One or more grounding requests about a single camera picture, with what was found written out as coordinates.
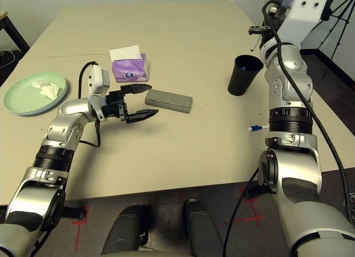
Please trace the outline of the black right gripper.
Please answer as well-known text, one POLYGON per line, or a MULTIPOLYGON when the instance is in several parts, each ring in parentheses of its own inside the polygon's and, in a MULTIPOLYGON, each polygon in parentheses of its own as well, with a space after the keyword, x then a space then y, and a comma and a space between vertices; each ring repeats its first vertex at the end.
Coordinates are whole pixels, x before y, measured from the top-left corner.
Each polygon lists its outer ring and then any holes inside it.
POLYGON ((266 42, 274 37, 271 27, 269 26, 251 26, 248 30, 249 35, 257 34, 261 36, 259 46, 263 46, 266 42))

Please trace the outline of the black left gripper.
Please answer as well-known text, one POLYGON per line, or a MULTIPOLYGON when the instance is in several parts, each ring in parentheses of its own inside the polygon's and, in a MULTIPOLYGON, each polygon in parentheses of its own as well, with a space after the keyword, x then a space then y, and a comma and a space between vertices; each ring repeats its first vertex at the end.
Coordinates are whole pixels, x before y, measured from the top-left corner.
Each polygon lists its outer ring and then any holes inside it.
POLYGON ((128 84, 122 85, 120 90, 109 92, 106 95, 106 105, 102 107, 102 112, 106 118, 116 117, 127 123, 136 123, 146 120, 156 115, 157 109, 139 110, 133 114, 128 113, 127 104, 124 100, 126 94, 138 94, 146 92, 152 86, 148 84, 128 84))

